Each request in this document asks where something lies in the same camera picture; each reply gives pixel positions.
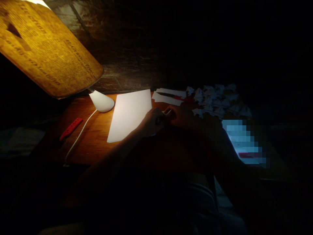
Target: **lamp base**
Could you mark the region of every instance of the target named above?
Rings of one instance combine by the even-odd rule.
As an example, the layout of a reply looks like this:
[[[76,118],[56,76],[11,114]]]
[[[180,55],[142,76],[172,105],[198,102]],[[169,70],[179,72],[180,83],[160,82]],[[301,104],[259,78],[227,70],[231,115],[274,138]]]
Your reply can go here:
[[[89,94],[89,96],[96,109],[101,113],[110,111],[114,107],[114,100],[96,90]]]

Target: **wooden desk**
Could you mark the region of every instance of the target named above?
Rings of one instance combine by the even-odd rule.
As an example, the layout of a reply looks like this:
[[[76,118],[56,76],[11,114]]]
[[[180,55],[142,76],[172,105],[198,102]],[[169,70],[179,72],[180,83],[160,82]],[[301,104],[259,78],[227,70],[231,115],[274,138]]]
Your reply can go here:
[[[117,94],[108,96],[116,101]],[[155,103],[152,100],[152,107],[159,107],[161,110],[165,110],[168,105],[162,102]],[[64,163],[68,150],[94,110],[95,107],[89,96],[75,98],[62,117],[46,133],[32,155],[45,158],[48,162]],[[69,164],[90,165],[117,144],[117,142],[107,143],[113,112],[114,108],[107,113],[95,112],[68,156],[67,162]],[[54,148],[55,139],[59,138],[63,131],[78,117],[83,119],[83,123],[65,140],[60,148]],[[200,169],[193,160],[192,156],[195,154],[204,154],[198,147],[195,138],[179,130],[165,128],[156,136],[140,141],[127,158],[125,166],[172,172],[208,173],[210,166],[201,166]],[[288,173],[283,161],[277,154],[273,155],[271,160],[273,166],[271,169],[261,167],[256,169],[260,177],[286,179]]]

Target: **person's right hand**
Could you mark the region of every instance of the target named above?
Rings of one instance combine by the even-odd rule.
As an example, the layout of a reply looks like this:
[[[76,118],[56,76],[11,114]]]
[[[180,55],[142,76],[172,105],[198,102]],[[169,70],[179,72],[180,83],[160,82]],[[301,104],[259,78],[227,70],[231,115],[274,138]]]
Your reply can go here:
[[[187,130],[195,130],[199,126],[200,120],[197,120],[190,110],[180,106],[170,105],[166,108],[165,114],[167,114],[170,110],[171,112],[167,115],[167,117],[170,124],[173,126]]]

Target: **white cable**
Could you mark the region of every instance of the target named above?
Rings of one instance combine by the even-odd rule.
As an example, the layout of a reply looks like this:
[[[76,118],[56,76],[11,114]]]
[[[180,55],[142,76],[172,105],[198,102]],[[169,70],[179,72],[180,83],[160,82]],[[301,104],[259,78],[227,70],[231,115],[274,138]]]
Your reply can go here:
[[[74,145],[76,144],[77,140],[79,139],[80,135],[82,134],[82,131],[84,130],[84,128],[85,128],[87,122],[89,121],[89,119],[93,116],[93,114],[94,114],[96,111],[97,111],[97,110],[95,110],[95,111],[92,113],[92,115],[90,115],[90,117],[89,117],[89,118],[87,119],[87,121],[85,122],[85,125],[83,126],[83,128],[82,128],[81,132],[79,133],[77,139],[75,140],[74,144],[73,144],[72,147],[69,149],[69,151],[67,152],[67,154],[66,154],[66,156],[65,156],[65,163],[64,163],[63,166],[69,166],[69,165],[66,164],[67,156],[69,155],[69,153],[71,152],[72,148],[74,147]]]

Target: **lamp shade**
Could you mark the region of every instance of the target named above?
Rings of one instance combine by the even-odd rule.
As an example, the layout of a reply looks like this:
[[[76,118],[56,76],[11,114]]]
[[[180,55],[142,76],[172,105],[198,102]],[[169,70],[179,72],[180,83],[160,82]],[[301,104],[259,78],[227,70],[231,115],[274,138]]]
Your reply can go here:
[[[104,71],[50,9],[26,1],[0,1],[0,52],[57,99],[93,85]]]

